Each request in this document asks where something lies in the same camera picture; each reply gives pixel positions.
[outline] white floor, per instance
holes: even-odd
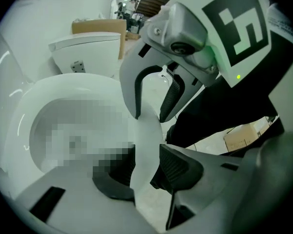
[[[125,57],[130,54],[130,49],[134,46],[136,41],[129,40],[125,44]],[[114,78],[119,80],[119,69],[116,71]],[[143,80],[143,98],[153,107],[156,114],[159,116],[160,108],[165,95],[172,83],[172,78],[166,72],[166,67],[160,73],[150,74]],[[166,137],[166,132],[175,124],[176,118],[169,122],[162,123],[163,138]],[[194,145],[188,147],[191,150],[197,150],[202,153],[219,155],[227,152],[224,142],[224,135],[226,131],[215,133],[212,136],[205,138]],[[171,195],[161,189],[147,188],[144,191],[144,202],[140,205],[138,211],[144,218],[160,233],[165,232],[165,225],[169,214],[169,206],[171,202]]]

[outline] toilet bowl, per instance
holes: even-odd
[[[66,36],[49,44],[63,74],[90,73],[112,77],[120,51],[121,34],[89,32]]]
[[[136,121],[120,83],[94,74],[65,74],[28,83],[0,35],[0,168],[16,198],[57,166],[91,165],[115,149],[136,145],[130,186],[139,193],[159,165],[162,130],[142,102]]]

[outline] white wall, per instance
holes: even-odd
[[[18,63],[33,81],[60,73],[48,49],[71,34],[76,18],[107,19],[112,0],[17,0],[0,24],[0,32]]]

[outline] pixelated area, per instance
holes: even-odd
[[[109,172],[133,146],[129,114],[115,102],[91,95],[59,99],[37,115],[30,133],[30,152],[44,173],[80,162],[87,173]]]

